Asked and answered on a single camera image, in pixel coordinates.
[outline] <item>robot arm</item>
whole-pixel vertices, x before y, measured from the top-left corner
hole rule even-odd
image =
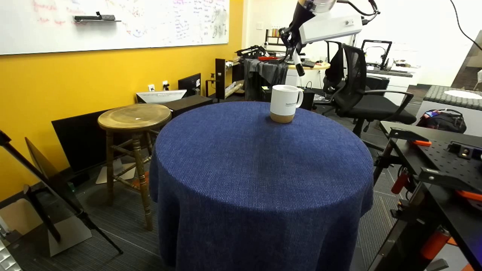
[[[286,57],[292,57],[299,76],[305,74],[299,54],[308,43],[324,41],[349,35],[354,35],[362,30],[362,26],[373,20],[380,11],[375,0],[368,0],[373,8],[373,13],[367,14],[359,10],[348,0],[298,0],[293,21],[288,28],[280,29],[280,36],[286,46]],[[337,3],[347,3],[360,15],[335,16],[330,10]]]

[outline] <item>black backpack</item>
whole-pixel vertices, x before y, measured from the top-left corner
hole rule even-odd
[[[453,109],[429,110],[420,118],[417,126],[460,134],[467,130],[464,115]]]

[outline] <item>black office chair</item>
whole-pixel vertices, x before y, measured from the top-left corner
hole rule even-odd
[[[314,102],[314,106],[331,106],[332,108],[323,112],[324,116],[326,113],[335,110],[335,105],[333,104],[333,94],[335,94],[339,89],[345,86],[343,77],[345,76],[344,71],[344,58],[343,58],[343,44],[337,41],[325,41],[328,46],[328,63],[330,67],[325,71],[325,78],[323,78],[323,92],[326,97],[326,101]],[[330,43],[335,43],[338,45],[338,51],[334,57],[330,60]]]
[[[365,90],[366,88],[366,62],[365,54],[360,48],[344,45],[343,49],[347,57],[348,76],[345,87],[333,95],[336,104],[336,113],[340,117],[356,119],[353,129],[358,137],[361,137],[365,121],[392,121],[412,124],[416,117],[407,111],[405,107],[413,98],[413,94],[391,90]],[[405,95],[402,105],[397,106],[387,98],[381,96],[384,93],[399,93]],[[369,147],[383,151],[383,147],[364,141]]]

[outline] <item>whiteboard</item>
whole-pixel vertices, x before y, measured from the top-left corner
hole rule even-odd
[[[121,22],[75,22],[99,11]],[[0,54],[225,44],[229,0],[0,0]]]

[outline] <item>stool leg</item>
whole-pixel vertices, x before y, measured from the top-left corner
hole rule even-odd
[[[107,135],[107,204],[114,202],[114,150],[110,147],[114,144],[114,135],[106,131]]]
[[[150,138],[149,131],[145,131],[144,136],[146,137],[146,140],[147,140],[147,151],[149,152],[149,156],[152,156],[152,141]]]
[[[132,142],[134,147],[134,157],[135,157],[135,164],[137,167],[137,175],[139,175],[139,186],[141,190],[141,197],[142,197],[142,205],[144,206],[144,213],[146,215],[146,229],[148,231],[152,230],[152,216],[150,211],[150,198],[149,198],[149,186],[146,183],[145,171],[144,171],[144,163],[142,161],[141,156],[141,143],[140,138],[142,134],[133,134]]]

